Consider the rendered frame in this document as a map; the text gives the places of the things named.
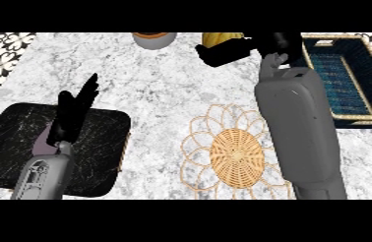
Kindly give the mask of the grey pot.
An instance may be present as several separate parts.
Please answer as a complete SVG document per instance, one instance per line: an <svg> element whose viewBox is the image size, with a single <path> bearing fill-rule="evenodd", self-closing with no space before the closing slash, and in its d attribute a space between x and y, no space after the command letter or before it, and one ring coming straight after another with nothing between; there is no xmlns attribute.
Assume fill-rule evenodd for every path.
<svg viewBox="0 0 372 242"><path fill-rule="evenodd" d="M157 50L171 44L176 35L176 32L134 32L133 38L143 49Z"/></svg>

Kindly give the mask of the wicker flower-shaped placemat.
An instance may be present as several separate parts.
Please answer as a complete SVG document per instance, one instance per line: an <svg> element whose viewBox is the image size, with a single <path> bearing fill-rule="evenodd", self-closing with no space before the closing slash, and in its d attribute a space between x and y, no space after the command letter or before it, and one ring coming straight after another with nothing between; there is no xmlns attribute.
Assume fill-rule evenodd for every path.
<svg viewBox="0 0 372 242"><path fill-rule="evenodd" d="M214 104L189 122L180 182L198 200L292 200L260 113Z"/></svg>

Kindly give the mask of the blue wicker basket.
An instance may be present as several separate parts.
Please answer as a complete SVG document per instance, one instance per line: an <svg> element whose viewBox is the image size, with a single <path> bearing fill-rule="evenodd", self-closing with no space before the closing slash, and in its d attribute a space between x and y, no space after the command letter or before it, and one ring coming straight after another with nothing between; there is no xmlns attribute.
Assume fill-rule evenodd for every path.
<svg viewBox="0 0 372 242"><path fill-rule="evenodd" d="M304 34L292 67L316 70L337 129L372 129L372 47L360 35Z"/></svg>

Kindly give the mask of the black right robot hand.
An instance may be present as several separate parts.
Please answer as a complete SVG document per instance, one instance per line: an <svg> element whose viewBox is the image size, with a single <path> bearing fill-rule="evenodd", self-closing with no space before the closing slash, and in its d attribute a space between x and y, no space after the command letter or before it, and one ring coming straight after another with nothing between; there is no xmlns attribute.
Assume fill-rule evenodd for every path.
<svg viewBox="0 0 372 242"><path fill-rule="evenodd" d="M211 67L220 67L250 56L255 49L261 57L276 53L286 55L284 65L292 63L303 54L303 37L298 32L242 32L244 38L232 38L207 48L202 43L195 46L199 58Z"/></svg>

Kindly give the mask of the black marble cutting board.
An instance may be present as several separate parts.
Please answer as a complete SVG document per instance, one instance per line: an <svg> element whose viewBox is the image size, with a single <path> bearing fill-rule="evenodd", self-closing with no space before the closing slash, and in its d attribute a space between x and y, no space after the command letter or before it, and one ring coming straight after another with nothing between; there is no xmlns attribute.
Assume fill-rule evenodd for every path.
<svg viewBox="0 0 372 242"><path fill-rule="evenodd" d="M55 106L15 103L0 113L0 188L13 189L34 143L55 117ZM92 108L77 142L75 166L65 195L105 196L115 184L131 118L117 110Z"/></svg>

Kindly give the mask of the yellow squash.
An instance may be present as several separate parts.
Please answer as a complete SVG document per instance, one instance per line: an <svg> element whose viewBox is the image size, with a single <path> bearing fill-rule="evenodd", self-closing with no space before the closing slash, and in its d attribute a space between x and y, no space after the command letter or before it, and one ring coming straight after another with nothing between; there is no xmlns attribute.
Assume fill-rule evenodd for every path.
<svg viewBox="0 0 372 242"><path fill-rule="evenodd" d="M232 38L244 38L244 34L241 32L204 32L202 45L211 48Z"/></svg>

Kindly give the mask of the black and white patterned cloth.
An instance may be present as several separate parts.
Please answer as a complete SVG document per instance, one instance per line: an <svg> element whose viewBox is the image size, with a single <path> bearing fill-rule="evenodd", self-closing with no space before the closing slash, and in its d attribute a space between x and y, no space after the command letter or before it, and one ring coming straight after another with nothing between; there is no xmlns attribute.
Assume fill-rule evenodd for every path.
<svg viewBox="0 0 372 242"><path fill-rule="evenodd" d="M7 80L36 36L34 32L0 32L0 86Z"/></svg>

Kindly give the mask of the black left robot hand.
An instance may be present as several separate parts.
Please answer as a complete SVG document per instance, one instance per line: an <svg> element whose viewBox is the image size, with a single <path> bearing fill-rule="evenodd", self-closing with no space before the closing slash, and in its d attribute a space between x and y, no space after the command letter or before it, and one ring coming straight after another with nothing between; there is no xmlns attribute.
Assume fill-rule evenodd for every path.
<svg viewBox="0 0 372 242"><path fill-rule="evenodd" d="M98 74L93 74L77 96L72 96L69 91L59 93L56 114L46 138L46 143L50 146L56 147L62 141L75 143L86 114L99 94L98 88Z"/></svg>

